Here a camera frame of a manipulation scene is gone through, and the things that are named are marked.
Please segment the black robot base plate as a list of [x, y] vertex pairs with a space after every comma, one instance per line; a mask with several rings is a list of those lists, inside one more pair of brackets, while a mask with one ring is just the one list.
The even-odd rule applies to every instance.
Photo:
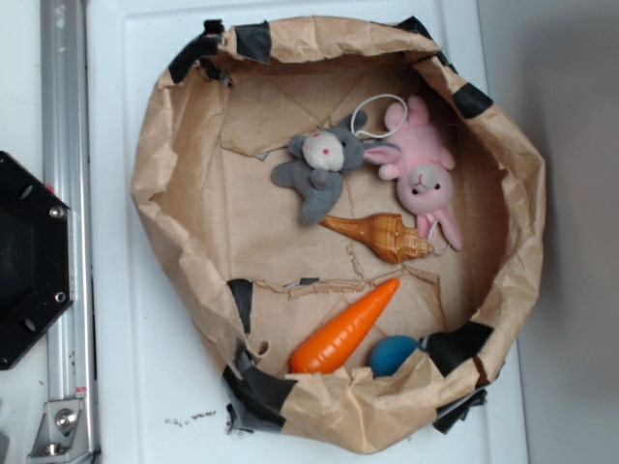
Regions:
[[70, 212], [1, 153], [1, 369], [14, 368], [73, 300]]

